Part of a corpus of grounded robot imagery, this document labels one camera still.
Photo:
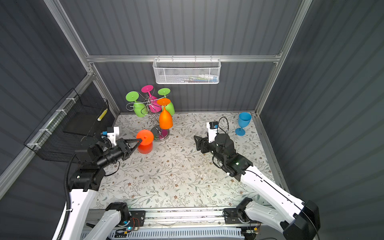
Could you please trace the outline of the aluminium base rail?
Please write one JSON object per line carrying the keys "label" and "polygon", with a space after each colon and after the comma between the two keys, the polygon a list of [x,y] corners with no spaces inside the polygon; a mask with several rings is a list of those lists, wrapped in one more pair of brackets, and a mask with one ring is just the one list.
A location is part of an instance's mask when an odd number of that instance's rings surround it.
{"label": "aluminium base rail", "polygon": [[[197,227],[226,227],[223,211],[226,207],[198,208],[147,208],[133,209],[131,212],[144,211],[145,229],[155,228],[197,228]],[[283,215],[277,210],[266,206],[255,205],[249,211],[250,219],[263,225],[279,225]]]}

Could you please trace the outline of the orange plastic wine glass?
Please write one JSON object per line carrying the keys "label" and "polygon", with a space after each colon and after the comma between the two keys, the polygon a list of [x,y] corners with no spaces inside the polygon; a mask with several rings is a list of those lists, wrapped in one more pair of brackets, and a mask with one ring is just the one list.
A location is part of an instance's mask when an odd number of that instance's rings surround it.
{"label": "orange plastic wine glass", "polygon": [[169,130],[173,127],[172,116],[166,109],[166,106],[168,106],[170,103],[171,101],[166,98],[157,100],[157,104],[162,107],[162,112],[159,116],[159,126],[164,130]]}

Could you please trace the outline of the chrome wine glass rack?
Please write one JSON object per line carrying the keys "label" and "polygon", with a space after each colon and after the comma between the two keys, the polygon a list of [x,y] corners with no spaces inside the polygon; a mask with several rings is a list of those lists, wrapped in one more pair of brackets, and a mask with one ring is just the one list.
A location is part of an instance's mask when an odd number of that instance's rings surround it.
{"label": "chrome wine glass rack", "polygon": [[[144,101],[142,102],[147,106],[146,97],[144,97]],[[154,141],[155,142],[162,142],[165,141],[170,136],[170,130],[164,130],[159,126],[159,114],[161,113],[152,113],[148,108],[149,114],[147,116],[150,117],[151,123],[153,124],[153,128],[151,129],[151,132],[154,135]]]}

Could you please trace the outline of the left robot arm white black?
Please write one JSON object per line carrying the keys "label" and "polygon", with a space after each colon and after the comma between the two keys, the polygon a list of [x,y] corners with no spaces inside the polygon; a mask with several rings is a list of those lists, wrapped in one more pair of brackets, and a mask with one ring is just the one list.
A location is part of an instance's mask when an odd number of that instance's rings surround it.
{"label": "left robot arm white black", "polygon": [[[72,156],[72,159],[79,160],[79,168],[70,176],[72,161],[69,161],[65,171],[66,203],[53,235],[54,240],[80,239],[91,203],[106,177],[105,168],[119,160],[128,159],[141,142],[142,139],[118,139],[112,147],[95,137],[87,137],[80,142]],[[105,240],[115,227],[128,231],[133,229],[133,218],[126,203],[109,204],[86,239]]]}

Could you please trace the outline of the items in white basket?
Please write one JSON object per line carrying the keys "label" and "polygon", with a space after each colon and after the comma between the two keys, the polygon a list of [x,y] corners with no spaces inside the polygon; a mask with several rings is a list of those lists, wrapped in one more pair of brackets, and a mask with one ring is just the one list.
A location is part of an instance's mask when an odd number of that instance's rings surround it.
{"label": "items in white basket", "polygon": [[219,82],[219,76],[217,75],[194,75],[194,76],[181,76],[177,77],[176,81],[182,83],[197,83],[197,84],[217,84]]}

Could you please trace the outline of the left green plastic wine glass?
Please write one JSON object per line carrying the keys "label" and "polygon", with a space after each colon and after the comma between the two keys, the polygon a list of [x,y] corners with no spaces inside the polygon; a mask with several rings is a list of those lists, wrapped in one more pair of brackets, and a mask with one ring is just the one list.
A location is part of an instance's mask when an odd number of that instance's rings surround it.
{"label": "left green plastic wine glass", "polygon": [[126,109],[128,111],[133,111],[137,117],[143,118],[149,114],[147,106],[139,101],[139,93],[136,91],[131,91],[126,94]]}

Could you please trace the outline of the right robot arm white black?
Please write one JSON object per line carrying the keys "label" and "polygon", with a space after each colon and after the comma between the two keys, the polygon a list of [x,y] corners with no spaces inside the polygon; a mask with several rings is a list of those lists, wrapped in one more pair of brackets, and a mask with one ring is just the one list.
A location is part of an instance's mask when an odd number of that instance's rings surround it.
{"label": "right robot arm white black", "polygon": [[194,136],[197,151],[211,153],[218,168],[227,175],[255,190],[271,207],[244,198],[237,206],[240,221],[258,221],[282,233],[287,240],[313,240],[321,227],[319,207],[289,194],[268,179],[246,157],[237,153],[227,134],[217,134],[214,141]]}

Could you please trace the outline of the white ventilation grille strip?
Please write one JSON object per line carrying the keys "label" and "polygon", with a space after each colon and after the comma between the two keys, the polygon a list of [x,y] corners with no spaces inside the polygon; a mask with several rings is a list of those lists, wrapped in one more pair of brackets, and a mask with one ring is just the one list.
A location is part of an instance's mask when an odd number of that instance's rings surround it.
{"label": "white ventilation grille strip", "polygon": [[140,229],[133,232],[112,231],[111,240],[244,240],[240,228],[164,228]]}

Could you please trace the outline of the blue plastic wine glass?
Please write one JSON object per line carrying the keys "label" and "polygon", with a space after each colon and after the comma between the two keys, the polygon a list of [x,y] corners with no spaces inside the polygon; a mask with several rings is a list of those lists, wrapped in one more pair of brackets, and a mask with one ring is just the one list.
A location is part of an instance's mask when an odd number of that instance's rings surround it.
{"label": "blue plastic wine glass", "polygon": [[245,127],[247,127],[252,119],[252,116],[250,113],[240,113],[238,124],[239,128],[235,130],[236,135],[238,136],[244,136],[246,134]]}

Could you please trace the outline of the red plastic wine glass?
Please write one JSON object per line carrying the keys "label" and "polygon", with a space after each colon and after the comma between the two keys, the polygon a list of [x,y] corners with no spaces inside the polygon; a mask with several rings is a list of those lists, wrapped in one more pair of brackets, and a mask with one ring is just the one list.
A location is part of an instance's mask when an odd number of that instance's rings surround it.
{"label": "red plastic wine glass", "polygon": [[149,154],[153,150],[154,135],[149,130],[142,130],[138,132],[137,139],[141,139],[138,150],[141,154]]}

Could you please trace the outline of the yellow item in black basket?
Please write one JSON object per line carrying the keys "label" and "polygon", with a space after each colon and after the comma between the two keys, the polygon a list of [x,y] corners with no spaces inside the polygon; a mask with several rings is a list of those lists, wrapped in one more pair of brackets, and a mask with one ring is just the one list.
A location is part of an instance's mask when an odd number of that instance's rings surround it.
{"label": "yellow item in black basket", "polygon": [[98,122],[101,122],[103,120],[103,118],[105,117],[105,115],[108,113],[108,108],[104,109],[103,112],[99,115],[99,117],[97,118],[97,121]]}

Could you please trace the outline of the green plastic wine glass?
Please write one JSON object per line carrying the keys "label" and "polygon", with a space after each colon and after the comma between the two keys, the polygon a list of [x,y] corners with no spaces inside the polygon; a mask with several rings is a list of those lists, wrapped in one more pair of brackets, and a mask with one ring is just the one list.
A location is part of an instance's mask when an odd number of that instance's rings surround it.
{"label": "green plastic wine glass", "polygon": [[[168,95],[171,93],[169,88],[161,88],[158,90],[158,94],[163,97],[163,99],[168,99]],[[172,102],[166,105],[166,110],[173,116],[175,114],[175,108]]]}
{"label": "green plastic wine glass", "polygon": [[131,91],[126,94],[126,109],[128,111],[133,111],[137,117],[143,118],[149,114],[147,106],[139,101],[139,93],[136,91]]}

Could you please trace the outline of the pink plastic wine glass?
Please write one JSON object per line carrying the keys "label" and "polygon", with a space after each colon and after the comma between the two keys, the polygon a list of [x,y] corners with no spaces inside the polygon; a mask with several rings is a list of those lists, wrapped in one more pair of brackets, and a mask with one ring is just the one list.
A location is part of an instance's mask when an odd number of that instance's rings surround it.
{"label": "pink plastic wine glass", "polygon": [[145,94],[147,106],[152,113],[158,113],[162,110],[160,105],[157,104],[157,98],[153,95],[154,86],[146,85],[141,89],[142,93]]}

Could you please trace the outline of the right green plastic wine glass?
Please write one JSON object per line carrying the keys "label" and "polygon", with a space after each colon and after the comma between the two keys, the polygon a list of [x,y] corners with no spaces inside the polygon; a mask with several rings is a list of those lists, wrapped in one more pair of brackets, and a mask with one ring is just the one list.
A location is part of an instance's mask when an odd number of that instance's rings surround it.
{"label": "right green plastic wine glass", "polygon": [[[168,99],[168,95],[171,93],[169,88],[161,88],[158,90],[158,94],[163,97],[163,99]],[[175,108],[172,102],[166,105],[166,110],[173,116],[175,114]]]}

